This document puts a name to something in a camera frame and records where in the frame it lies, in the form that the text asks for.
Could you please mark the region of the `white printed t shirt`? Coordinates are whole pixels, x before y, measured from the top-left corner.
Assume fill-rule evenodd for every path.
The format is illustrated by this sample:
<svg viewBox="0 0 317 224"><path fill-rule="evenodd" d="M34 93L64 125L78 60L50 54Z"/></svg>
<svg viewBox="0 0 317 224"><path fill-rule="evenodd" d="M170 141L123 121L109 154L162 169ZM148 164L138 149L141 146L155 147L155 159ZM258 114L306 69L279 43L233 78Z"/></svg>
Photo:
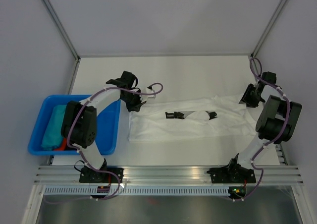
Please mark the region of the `white printed t shirt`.
<svg viewBox="0 0 317 224"><path fill-rule="evenodd" d="M145 104L130 114L129 141L178 141L253 136L256 121L240 95Z"/></svg>

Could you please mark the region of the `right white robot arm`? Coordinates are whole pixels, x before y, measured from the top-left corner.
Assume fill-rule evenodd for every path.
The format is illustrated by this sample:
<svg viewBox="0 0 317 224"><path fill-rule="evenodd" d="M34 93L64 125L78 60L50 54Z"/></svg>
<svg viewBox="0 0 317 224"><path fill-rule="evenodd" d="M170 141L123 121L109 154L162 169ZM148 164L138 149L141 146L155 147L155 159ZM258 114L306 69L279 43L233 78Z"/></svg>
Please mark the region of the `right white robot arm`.
<svg viewBox="0 0 317 224"><path fill-rule="evenodd" d="M244 170L254 169L256 161L263 154L281 142L289 141L299 119L302 105L289 100L282 89L276 85L276 74L264 72L260 80L249 84L241 103L256 108L260 102L263 110L256 123L256 135L248 147L229 162L226 176L232 182L244 176Z"/></svg>

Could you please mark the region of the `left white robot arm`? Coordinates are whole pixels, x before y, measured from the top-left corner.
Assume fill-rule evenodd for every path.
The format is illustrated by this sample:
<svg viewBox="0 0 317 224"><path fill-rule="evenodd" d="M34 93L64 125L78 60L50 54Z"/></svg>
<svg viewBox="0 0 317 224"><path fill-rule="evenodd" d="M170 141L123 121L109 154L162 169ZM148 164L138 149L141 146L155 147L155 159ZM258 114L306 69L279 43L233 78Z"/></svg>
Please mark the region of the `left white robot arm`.
<svg viewBox="0 0 317 224"><path fill-rule="evenodd" d="M136 86L137 77L124 71L120 78L110 79L106 87L79 102L70 101L61 125L61 135L66 144L81 154L84 164L91 169L91 177L96 182L104 182L108 177L106 160L96 145L98 117L112 103L122 100L129 112L138 112L144 102Z"/></svg>

